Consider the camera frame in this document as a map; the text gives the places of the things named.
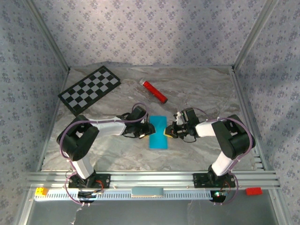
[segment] patterned wallpaper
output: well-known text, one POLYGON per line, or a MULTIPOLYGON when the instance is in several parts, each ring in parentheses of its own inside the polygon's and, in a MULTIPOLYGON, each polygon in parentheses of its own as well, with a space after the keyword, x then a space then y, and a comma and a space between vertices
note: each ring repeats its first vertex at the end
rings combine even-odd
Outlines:
POLYGON ((24 172, 34 171, 65 71, 27 9, 0 1, 0 224, 12 224, 24 172))
POLYGON ((277 170, 295 224, 300 224, 300 3, 279 1, 238 76, 277 170))
POLYGON ((34 0, 69 66, 231 65, 265 0, 34 0))

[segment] gray marble table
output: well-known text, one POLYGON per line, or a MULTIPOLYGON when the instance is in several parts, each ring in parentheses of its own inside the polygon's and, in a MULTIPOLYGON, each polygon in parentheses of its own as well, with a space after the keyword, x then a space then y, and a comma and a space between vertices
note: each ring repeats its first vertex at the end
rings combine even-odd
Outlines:
MULTIPOLYGON (((235 96, 230 76, 208 68, 158 68, 158 67, 113 67, 109 68, 121 79, 121 85, 97 101, 82 114, 91 119, 108 119, 131 111, 136 102, 143 102, 150 115, 165 115, 168 124, 177 110, 193 106, 205 110, 210 117, 237 114, 241 117, 240 105, 235 96), (161 104, 139 81, 146 78, 167 98, 161 104)), ((71 69, 65 88, 81 80, 95 68, 71 69)), ((51 138, 46 148, 42 170, 68 170, 69 163, 59 153, 57 136, 74 119, 74 115, 60 104, 51 138)), ((88 155, 97 171, 157 170, 186 171, 206 170, 214 162, 220 147, 215 137, 197 139, 185 143, 181 139, 168 139, 167 150, 150 150, 149 139, 130 139, 109 136, 96 139, 88 155)), ((252 170, 254 158, 245 156, 236 170, 252 170)))

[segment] chessboard pattern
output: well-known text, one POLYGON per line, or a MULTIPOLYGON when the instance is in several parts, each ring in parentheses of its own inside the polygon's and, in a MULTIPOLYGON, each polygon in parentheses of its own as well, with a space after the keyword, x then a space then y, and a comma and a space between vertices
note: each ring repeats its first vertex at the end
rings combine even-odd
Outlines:
POLYGON ((77 116, 120 84, 120 79, 102 66, 58 96, 77 116))

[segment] yellow block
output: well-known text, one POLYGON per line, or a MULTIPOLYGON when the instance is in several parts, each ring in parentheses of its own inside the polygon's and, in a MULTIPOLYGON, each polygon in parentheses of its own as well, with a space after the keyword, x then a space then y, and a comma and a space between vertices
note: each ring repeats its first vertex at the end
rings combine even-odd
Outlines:
POLYGON ((48 189, 45 187, 37 187, 35 196, 46 196, 48 193, 48 189))

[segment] floral wallpaper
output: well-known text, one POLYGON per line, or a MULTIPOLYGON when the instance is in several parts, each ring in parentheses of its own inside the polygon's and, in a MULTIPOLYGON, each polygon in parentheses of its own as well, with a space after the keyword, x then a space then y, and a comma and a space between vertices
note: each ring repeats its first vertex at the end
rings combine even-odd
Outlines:
POLYGON ((232 65, 265 0, 33 0, 69 66, 232 65))
POLYGON ((12 224, 24 173, 40 157, 66 72, 29 11, 0 1, 0 224, 12 224))
POLYGON ((267 160, 300 224, 300 2, 279 1, 237 72, 267 160))

